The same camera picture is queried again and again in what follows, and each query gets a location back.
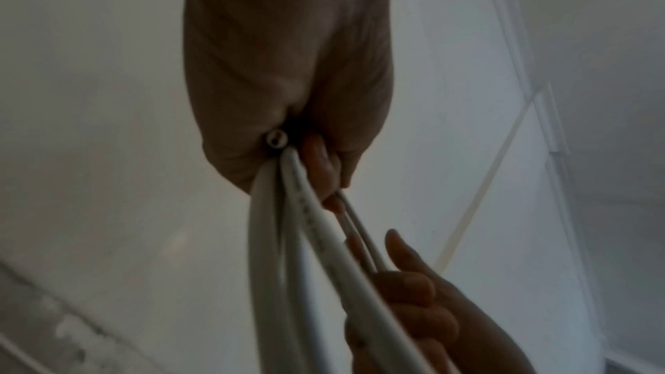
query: human hand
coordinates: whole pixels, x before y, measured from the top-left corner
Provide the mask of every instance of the human hand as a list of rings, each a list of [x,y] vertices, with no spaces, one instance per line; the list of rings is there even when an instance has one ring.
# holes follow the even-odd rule
[[[360,241],[359,237],[347,241],[359,261],[362,255],[360,247],[363,247]],[[391,230],[386,234],[386,250],[400,271],[368,276],[427,361],[437,373],[448,374],[450,365],[445,347],[457,340],[459,324],[447,305],[458,300],[461,294],[427,266],[397,231]],[[380,374],[362,338],[348,319],[344,325],[344,336],[353,354],[354,374]]]
[[[350,184],[388,113],[389,0],[186,0],[184,61],[220,174],[249,191],[272,153],[264,135],[284,127],[325,199]]]

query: bundle of cables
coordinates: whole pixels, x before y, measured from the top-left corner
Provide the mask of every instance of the bundle of cables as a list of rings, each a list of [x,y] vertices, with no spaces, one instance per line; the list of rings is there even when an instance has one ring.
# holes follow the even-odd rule
[[[314,316],[305,234],[344,304],[351,323],[386,374],[434,374],[413,341],[374,290],[328,223],[297,150],[286,133],[268,136],[279,158],[267,161],[251,189],[249,275],[260,364],[264,374],[329,374],[321,329]],[[364,243],[363,265],[385,271],[380,252],[342,192],[337,220],[347,237]]]

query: ceiling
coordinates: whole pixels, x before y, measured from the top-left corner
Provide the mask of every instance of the ceiling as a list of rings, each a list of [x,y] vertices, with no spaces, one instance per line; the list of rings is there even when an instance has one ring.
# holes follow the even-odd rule
[[[665,3],[520,0],[610,350],[665,367]]]

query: forearm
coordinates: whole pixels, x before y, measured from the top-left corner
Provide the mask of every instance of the forearm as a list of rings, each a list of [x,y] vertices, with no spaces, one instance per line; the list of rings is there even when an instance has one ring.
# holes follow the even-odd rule
[[[535,374],[520,347],[477,305],[459,294],[448,309],[460,331],[446,350],[462,374]]]

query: beige strip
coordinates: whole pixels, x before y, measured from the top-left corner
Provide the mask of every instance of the beige strip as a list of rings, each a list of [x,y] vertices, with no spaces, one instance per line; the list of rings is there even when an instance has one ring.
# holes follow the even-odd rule
[[[497,156],[494,158],[494,161],[492,161],[492,165],[490,166],[490,169],[488,170],[487,174],[485,174],[483,182],[480,184],[480,187],[478,188],[476,195],[473,197],[471,204],[466,209],[466,211],[464,211],[462,219],[459,220],[459,223],[455,227],[455,231],[452,232],[452,235],[448,238],[448,241],[445,243],[443,251],[436,259],[436,262],[434,263],[434,271],[436,271],[436,273],[442,274],[445,268],[452,260],[452,257],[455,254],[455,250],[457,250],[457,246],[459,246],[459,243],[462,241],[462,237],[464,236],[466,229],[471,224],[473,216],[476,214],[476,211],[480,207],[480,203],[483,202],[483,198],[485,197],[485,194],[487,194],[487,190],[490,189],[494,176],[497,174],[497,172],[499,172],[499,167],[501,166],[501,162],[504,160],[504,157],[506,156],[508,149],[513,143],[513,139],[515,138],[517,130],[520,128],[520,125],[524,120],[524,116],[526,116],[526,112],[529,110],[531,103],[533,103],[533,99],[535,98],[535,96],[538,95],[539,93],[540,92],[537,92],[536,94],[532,95],[529,101],[526,101],[522,106],[520,114],[515,119],[515,122],[513,123],[513,126],[511,127],[511,130],[508,133],[508,136],[506,137],[506,140],[504,141],[503,145],[501,145],[501,149],[499,149],[499,152],[497,153]]]

